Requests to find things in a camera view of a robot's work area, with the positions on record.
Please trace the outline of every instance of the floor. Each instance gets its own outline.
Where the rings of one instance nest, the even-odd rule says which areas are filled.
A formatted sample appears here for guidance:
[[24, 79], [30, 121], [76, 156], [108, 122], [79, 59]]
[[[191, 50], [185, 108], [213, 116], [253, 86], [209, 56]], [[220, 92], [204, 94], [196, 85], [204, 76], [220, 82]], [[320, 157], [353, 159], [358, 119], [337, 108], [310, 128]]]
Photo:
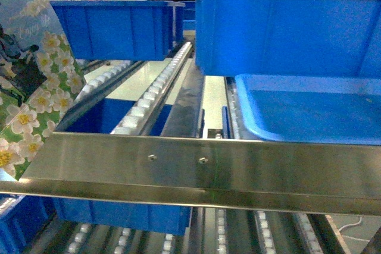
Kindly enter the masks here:
[[[154, 81], [159, 73], [167, 66], [170, 59], [166, 59], [163, 62], [148, 62], [138, 72], [136, 72], [131, 78], [124, 82], [118, 89], [113, 91], [108, 98], [125, 99], [135, 101], [140, 95], [147, 89], [147, 87]], [[182, 80], [185, 77], [186, 71], [190, 66], [191, 60], [189, 60], [171, 95], [167, 99], [167, 104], [173, 104], [177, 93], [181, 87]], [[106, 72], [113, 65], [117, 65], [117, 61], [113, 61], [111, 66], [103, 66], [89, 74], [87, 74], [86, 80], [89, 81], [95, 77]], [[221, 129], [222, 128], [222, 116], [221, 108], [226, 105], [226, 96], [224, 92], [224, 80], [222, 77], [206, 77], [204, 87], [204, 97], [202, 107], [205, 109], [205, 130], [204, 137], [206, 137], [207, 130]], [[359, 221], [359, 217], [356, 216], [332, 216], [336, 226], [341, 228], [343, 225], [353, 224]], [[361, 225], [355, 227], [349, 227], [341, 231], [344, 241], [349, 247], [352, 254], [360, 254], [364, 249], [367, 242], [375, 234], [378, 228], [381, 226], [381, 218], [365, 217], [362, 219]]]

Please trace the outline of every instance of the floral bag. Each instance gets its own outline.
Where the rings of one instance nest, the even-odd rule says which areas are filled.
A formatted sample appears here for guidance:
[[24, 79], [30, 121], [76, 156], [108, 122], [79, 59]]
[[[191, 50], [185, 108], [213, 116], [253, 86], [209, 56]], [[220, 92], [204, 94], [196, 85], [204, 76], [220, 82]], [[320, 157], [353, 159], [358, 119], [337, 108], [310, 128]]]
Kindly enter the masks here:
[[48, 0], [0, 0], [0, 172], [20, 179], [84, 83]]

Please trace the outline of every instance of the blue plastic tray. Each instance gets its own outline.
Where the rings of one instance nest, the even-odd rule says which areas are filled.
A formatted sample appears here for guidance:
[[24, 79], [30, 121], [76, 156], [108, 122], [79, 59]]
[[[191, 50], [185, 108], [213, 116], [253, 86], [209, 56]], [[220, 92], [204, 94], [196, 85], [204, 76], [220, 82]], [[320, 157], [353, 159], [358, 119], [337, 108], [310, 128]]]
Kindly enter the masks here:
[[185, 5], [181, 2], [52, 1], [51, 4], [78, 59], [162, 61], [173, 49], [173, 41], [182, 40]]
[[196, 0], [196, 63], [213, 76], [381, 77], [381, 0]]
[[274, 141], [381, 144], [381, 80], [236, 77], [246, 128]]
[[0, 195], [0, 205], [7, 198], [16, 199], [0, 213], [0, 253], [19, 254], [33, 240], [54, 213], [48, 197]]
[[[69, 132], [110, 133], [135, 102], [104, 99], [67, 129]], [[165, 105], [151, 136], [159, 136], [171, 106]], [[143, 205], [78, 199], [54, 199], [60, 219], [91, 224], [184, 235], [191, 209], [184, 206]]]
[[184, 31], [195, 30], [196, 20], [184, 20]]

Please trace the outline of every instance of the white flower print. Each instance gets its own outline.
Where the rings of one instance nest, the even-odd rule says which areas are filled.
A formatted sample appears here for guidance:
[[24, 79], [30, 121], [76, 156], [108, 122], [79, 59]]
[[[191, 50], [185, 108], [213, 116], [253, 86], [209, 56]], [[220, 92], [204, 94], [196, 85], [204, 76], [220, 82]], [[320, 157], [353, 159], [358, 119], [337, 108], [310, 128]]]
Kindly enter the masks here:
[[55, 127], [57, 126], [53, 121], [49, 120], [47, 122], [48, 124], [48, 128], [44, 129], [44, 131], [42, 132], [42, 136], [45, 137], [45, 138], [48, 138], [50, 136], [50, 134], [53, 133]]
[[24, 139], [18, 143], [20, 151], [18, 152], [20, 156], [27, 158], [29, 162], [32, 162], [35, 158], [37, 151], [43, 145], [41, 141], [41, 136], [39, 134], [24, 134]]
[[33, 108], [36, 108], [37, 113], [44, 113], [52, 112], [52, 106], [53, 106], [53, 101], [51, 99], [51, 94], [47, 90], [43, 90], [41, 87], [39, 87], [35, 93], [37, 96], [35, 96], [31, 101], [30, 101], [30, 106]]
[[71, 56], [70, 51], [64, 52], [61, 49], [58, 50], [58, 57], [56, 57], [55, 63], [58, 65], [60, 73], [64, 71], [70, 73], [74, 68], [74, 58]]
[[65, 112], [72, 106], [73, 99], [69, 92], [64, 92], [62, 89], [57, 89], [57, 93], [52, 96], [54, 101], [54, 111], [59, 111], [60, 116], [63, 116]]
[[67, 85], [70, 86], [71, 93], [77, 94], [83, 88], [82, 78], [77, 73], [68, 74]]
[[53, 61], [50, 59], [49, 54], [37, 53], [37, 59], [38, 59], [40, 70], [43, 73], [50, 74]]
[[0, 85], [4, 88], [4, 89], [10, 89], [13, 87], [13, 85], [8, 81], [6, 80], [5, 78], [3, 77], [0, 77]]
[[65, 34], [61, 34], [61, 39], [62, 39], [62, 43], [65, 45], [65, 46], [68, 46], [69, 45], [69, 41], [67, 40], [67, 37]]
[[56, 74], [47, 74], [46, 75], [47, 80], [44, 82], [44, 85], [46, 88], [50, 91], [57, 89], [60, 85], [60, 79]]
[[29, 1], [23, 10], [20, 11], [20, 16], [37, 17], [43, 10], [49, 7], [48, 0], [32, 0]]
[[16, 143], [8, 143], [5, 139], [0, 138], [0, 168], [12, 177], [16, 175], [14, 165], [25, 163], [25, 159], [18, 154], [18, 151], [19, 147]]
[[12, 131], [15, 134], [32, 133], [34, 127], [39, 127], [37, 112], [29, 110], [26, 104], [21, 107], [9, 105], [7, 107], [9, 116], [5, 119], [6, 124], [12, 124]]
[[45, 35], [42, 40], [43, 49], [48, 54], [54, 54], [60, 46], [60, 40], [56, 34], [45, 32]]

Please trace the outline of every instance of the metal guide rail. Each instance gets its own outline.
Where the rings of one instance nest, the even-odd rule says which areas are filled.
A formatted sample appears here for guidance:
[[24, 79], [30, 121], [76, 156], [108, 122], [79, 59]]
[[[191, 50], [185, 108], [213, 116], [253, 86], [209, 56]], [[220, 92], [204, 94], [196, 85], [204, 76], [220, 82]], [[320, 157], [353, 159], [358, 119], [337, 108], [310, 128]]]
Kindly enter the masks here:
[[[1, 182], [0, 192], [380, 216], [380, 152], [379, 146], [55, 133], [24, 177]], [[158, 160], [147, 160], [151, 154]]]

